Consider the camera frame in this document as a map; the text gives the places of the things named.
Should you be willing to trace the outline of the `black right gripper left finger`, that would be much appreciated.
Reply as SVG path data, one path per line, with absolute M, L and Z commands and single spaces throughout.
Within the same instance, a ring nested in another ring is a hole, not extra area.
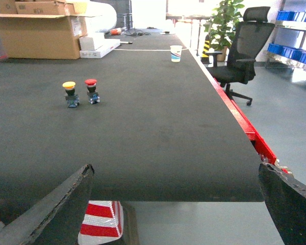
M 75 244 L 91 196 L 94 169 L 82 166 L 0 231 L 0 244 Z

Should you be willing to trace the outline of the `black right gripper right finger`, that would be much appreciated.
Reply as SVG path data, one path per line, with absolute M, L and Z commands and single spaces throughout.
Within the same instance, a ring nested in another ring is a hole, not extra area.
M 259 182 L 284 244 L 306 244 L 306 185 L 269 163 L 260 164 Z

